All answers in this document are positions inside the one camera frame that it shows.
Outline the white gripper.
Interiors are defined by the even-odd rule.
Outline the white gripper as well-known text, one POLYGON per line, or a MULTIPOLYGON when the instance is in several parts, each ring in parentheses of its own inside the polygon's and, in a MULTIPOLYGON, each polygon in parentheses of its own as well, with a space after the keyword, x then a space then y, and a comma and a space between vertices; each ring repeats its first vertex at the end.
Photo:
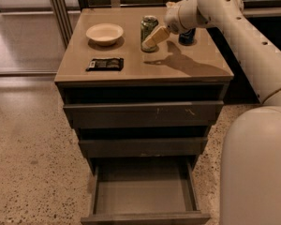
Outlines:
POLYGON ((179 17, 180 5, 175 2, 166 3, 166 14, 164 17, 164 23, 166 26, 157 27, 143 42, 142 47, 144 49, 151 49, 158 43, 166 40, 170 36, 170 32, 173 34, 182 34, 184 28, 181 25, 179 17))

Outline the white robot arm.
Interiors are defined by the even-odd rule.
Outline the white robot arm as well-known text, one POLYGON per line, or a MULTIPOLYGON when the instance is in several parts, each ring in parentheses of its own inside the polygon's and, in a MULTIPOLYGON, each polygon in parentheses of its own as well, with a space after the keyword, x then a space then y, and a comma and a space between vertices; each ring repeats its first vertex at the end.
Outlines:
POLYGON ((144 41, 216 27, 259 98, 225 137, 220 173, 220 225, 281 225, 281 51, 243 14, 242 0, 182 0, 167 4, 164 27, 144 41))

